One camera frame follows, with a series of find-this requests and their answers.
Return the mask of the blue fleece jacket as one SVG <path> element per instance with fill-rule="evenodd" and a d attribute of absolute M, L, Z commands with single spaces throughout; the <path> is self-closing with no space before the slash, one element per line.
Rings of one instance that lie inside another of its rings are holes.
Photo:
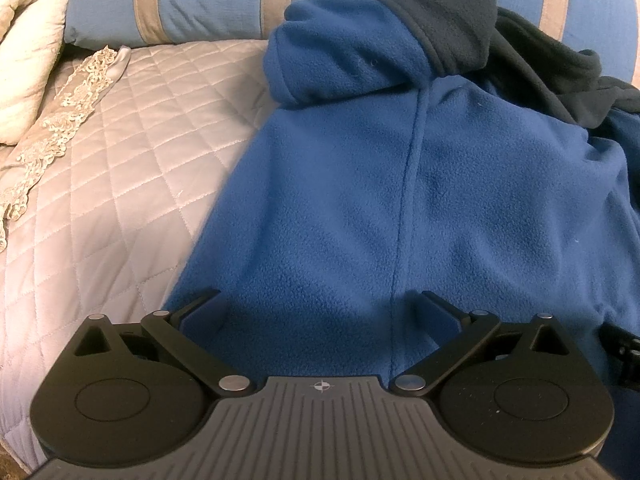
<path fill-rule="evenodd" d="M 167 307 L 254 380 L 378 375 L 436 349 L 430 290 L 556 316 L 604 380 L 639 329 L 639 92 L 497 0 L 305 0 L 271 34 L 277 103 Z"/>

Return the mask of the quilted grey bedspread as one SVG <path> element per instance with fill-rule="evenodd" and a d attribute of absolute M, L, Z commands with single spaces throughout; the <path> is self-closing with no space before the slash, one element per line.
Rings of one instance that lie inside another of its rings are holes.
<path fill-rule="evenodd" d="M 136 322 L 174 286 L 228 173 L 273 110 L 260 40 L 133 50 L 30 191 L 1 256 L 1 442 L 43 452 L 29 405 L 84 318 Z"/>

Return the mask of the lace trimmed pillow cover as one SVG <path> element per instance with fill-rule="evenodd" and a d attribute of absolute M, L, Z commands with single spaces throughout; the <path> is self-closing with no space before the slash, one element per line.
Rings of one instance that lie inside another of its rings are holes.
<path fill-rule="evenodd" d="M 66 154 L 80 126 L 122 78 L 130 58 L 130 47 L 105 47 L 85 58 L 6 158 L 1 166 L 2 249 L 8 246 L 8 223 L 27 210 L 29 191 Z"/>

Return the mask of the beige folded comforter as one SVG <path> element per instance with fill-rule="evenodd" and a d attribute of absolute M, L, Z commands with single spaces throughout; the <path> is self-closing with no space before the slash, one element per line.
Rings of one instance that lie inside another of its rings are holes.
<path fill-rule="evenodd" d="M 1 0 L 1 143 L 35 122 L 60 54 L 68 0 Z"/>

